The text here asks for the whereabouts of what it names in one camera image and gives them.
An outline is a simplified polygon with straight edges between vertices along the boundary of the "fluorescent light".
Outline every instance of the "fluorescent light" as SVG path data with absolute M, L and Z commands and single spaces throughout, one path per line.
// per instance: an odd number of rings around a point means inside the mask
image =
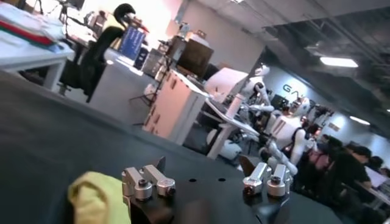
M 349 118 L 351 118 L 352 120 L 354 120 L 354 121 L 356 121 L 356 122 L 359 122 L 359 123 L 361 123 L 361 124 L 370 125 L 370 123 L 368 123 L 368 121 L 362 120 L 362 119 L 360 119 L 360 118 L 353 117 L 353 116 L 350 116 Z
M 358 64 L 350 58 L 321 57 L 320 60 L 325 65 L 330 65 L 330 66 L 340 66 L 340 67 L 348 67 L 348 68 L 359 67 Z

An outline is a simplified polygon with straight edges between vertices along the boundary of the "cable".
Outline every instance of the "cable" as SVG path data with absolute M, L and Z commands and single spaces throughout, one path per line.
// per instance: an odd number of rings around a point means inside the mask
M 50 12 L 47 13 L 47 15 L 50 15 L 60 4 L 56 5 Z
M 38 0 L 38 2 L 39 2 L 39 8 L 40 8 L 41 15 L 43 15 L 42 0 Z
M 68 37 L 69 37 L 69 35 L 68 35 L 68 9 L 66 9 L 65 16 L 66 16 L 66 19 L 65 19 L 65 37 L 66 37 L 66 39 L 68 39 Z

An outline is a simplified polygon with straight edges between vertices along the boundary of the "black office chair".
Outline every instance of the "black office chair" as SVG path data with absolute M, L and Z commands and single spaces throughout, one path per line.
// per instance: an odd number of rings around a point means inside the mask
M 126 23 L 129 23 L 129 19 L 126 18 L 126 16 L 130 13 L 135 14 L 135 10 L 130 4 L 127 4 L 127 3 L 120 4 L 114 10 L 115 20 L 118 23 L 120 23 L 120 25 L 122 25 L 123 28 L 125 28 L 125 29 L 127 28 Z
M 67 61 L 60 79 L 60 82 L 63 83 L 63 90 L 66 90 L 67 86 L 82 89 L 84 94 L 88 96 L 87 102 L 89 102 L 106 67 L 104 52 L 112 42 L 121 38 L 123 33 L 124 31 L 118 27 L 108 27 L 102 32 L 96 43 L 90 44 L 90 48 L 83 56 L 80 65 L 74 61 Z

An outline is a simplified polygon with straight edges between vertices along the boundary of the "computer monitor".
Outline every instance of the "computer monitor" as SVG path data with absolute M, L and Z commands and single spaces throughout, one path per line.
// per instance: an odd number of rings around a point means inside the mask
M 194 40 L 188 40 L 176 66 L 202 79 L 214 50 Z
M 85 0 L 68 0 L 68 3 L 76 7 L 78 10 L 81 10 L 81 8 L 84 5 Z

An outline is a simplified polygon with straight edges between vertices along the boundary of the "white desk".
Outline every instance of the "white desk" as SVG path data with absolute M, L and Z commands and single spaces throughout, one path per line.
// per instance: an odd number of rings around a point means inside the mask
M 66 44 L 61 43 L 63 49 L 54 53 L 29 43 L 23 43 L 24 40 L 13 35 L 9 35 L 7 38 L 18 44 L 14 45 L 0 40 L 0 49 L 2 49 L 0 51 L 0 70 L 17 72 L 25 69 L 49 66 L 49 71 L 43 86 L 53 91 L 57 82 L 60 80 L 66 60 L 73 59 L 73 50 Z
M 207 105 L 215 111 L 215 113 L 218 114 L 224 120 L 226 123 L 223 123 L 219 125 L 222 128 L 222 131 L 218 134 L 213 146 L 211 147 L 210 152 L 207 154 L 207 157 L 211 159 L 216 159 L 219 153 L 222 150 L 222 147 L 224 146 L 225 141 L 231 134 L 231 132 L 236 129 L 240 128 L 244 130 L 247 133 L 259 136 L 260 134 L 254 130 L 250 125 L 244 124 L 238 120 L 232 119 L 230 117 L 227 117 L 223 112 L 219 111 L 210 101 L 209 99 L 206 99 Z
M 142 72 L 132 67 L 131 61 L 121 60 L 122 55 L 112 49 L 107 49 L 104 57 L 109 61 L 109 65 L 104 70 L 88 106 L 126 125 L 143 123 L 150 108 L 142 99 L 129 99 L 142 96 L 145 87 L 155 80 L 142 75 Z
M 367 189 L 364 187 L 364 185 L 362 185 L 361 183 L 359 182 L 356 182 L 357 184 L 359 184 L 363 189 L 367 190 L 368 192 L 370 192 L 370 194 L 372 194 L 373 196 L 375 196 L 375 200 L 373 202 L 371 202 L 369 204 L 369 206 L 374 209 L 374 210 L 377 210 L 379 209 L 383 204 L 387 204 L 388 206 L 390 206 L 390 198 L 385 195 L 384 193 L 380 192 L 380 191 L 377 191 L 373 188 L 370 188 L 370 189 Z

